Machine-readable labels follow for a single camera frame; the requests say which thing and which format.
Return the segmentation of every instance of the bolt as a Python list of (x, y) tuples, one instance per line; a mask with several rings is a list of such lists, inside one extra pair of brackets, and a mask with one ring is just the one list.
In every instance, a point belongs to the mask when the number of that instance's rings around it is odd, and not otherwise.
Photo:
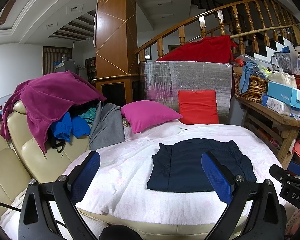
[(268, 184), (269, 186), (271, 186), (272, 185), (272, 181), (269, 180), (269, 179), (266, 179), (266, 184)]
[(58, 181), (60, 182), (63, 182), (67, 179), (67, 175), (61, 175), (59, 178), (58, 178)]
[(241, 176), (241, 175), (237, 175), (237, 176), (235, 176), (235, 179), (236, 179), (237, 181), (239, 181), (239, 182), (242, 182), (242, 181), (244, 181), (244, 177), (243, 177), (243, 176)]
[(29, 185), (33, 186), (37, 181), (35, 179), (30, 179), (29, 180)]

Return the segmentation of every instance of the white ceiling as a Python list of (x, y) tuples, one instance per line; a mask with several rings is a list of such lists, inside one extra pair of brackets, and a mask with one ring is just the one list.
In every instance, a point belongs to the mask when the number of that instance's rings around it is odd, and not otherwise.
[[(17, 0), (4, 25), (0, 25), (0, 44), (30, 43), (66, 46), (71, 40), (48, 38), (59, 28), (95, 9), (97, 0)], [(136, 0), (138, 32), (152, 31), (160, 25), (173, 25), (187, 19), (191, 0)], [(69, 6), (82, 6), (80, 12), (67, 13)], [(53, 24), (56, 28), (47, 28)]]

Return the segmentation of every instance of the light blue fashion box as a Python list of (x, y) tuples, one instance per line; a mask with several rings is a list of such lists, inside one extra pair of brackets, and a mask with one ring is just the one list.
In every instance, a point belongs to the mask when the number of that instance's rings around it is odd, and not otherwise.
[(268, 96), (300, 109), (300, 90), (269, 81)]

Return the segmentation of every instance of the black cable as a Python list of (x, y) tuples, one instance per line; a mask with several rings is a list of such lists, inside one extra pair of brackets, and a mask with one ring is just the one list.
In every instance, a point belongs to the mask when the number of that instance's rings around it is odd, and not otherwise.
[[(21, 212), (21, 209), (20, 209), (20, 208), (12, 207), (12, 206), (7, 205), (7, 204), (2, 203), (2, 202), (0, 202), (0, 207), (5, 207), (5, 208), (12, 209), (12, 210), (14, 210), (14, 211)], [(64, 223), (61, 223), (61, 222), (58, 221), (58, 220), (56, 220), (56, 222), (57, 222), (57, 224), (62, 225), (63, 227), (65, 227), (66, 229), (68, 229)]]

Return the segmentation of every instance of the blue gripper pad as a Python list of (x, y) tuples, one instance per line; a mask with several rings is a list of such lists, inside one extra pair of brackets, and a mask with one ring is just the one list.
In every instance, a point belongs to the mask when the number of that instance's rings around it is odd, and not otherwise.
[(216, 164), (209, 158), (207, 153), (202, 154), (201, 166), (219, 199), (229, 205), (233, 197), (231, 185), (220, 172)]
[(294, 162), (290, 162), (288, 166), (288, 171), (291, 171), (300, 176), (300, 165)]
[(95, 154), (91, 157), (91, 159), (83, 168), (82, 172), (72, 183), (70, 200), (73, 205), (82, 201), (99, 167), (100, 155), (97, 152), (95, 152)]

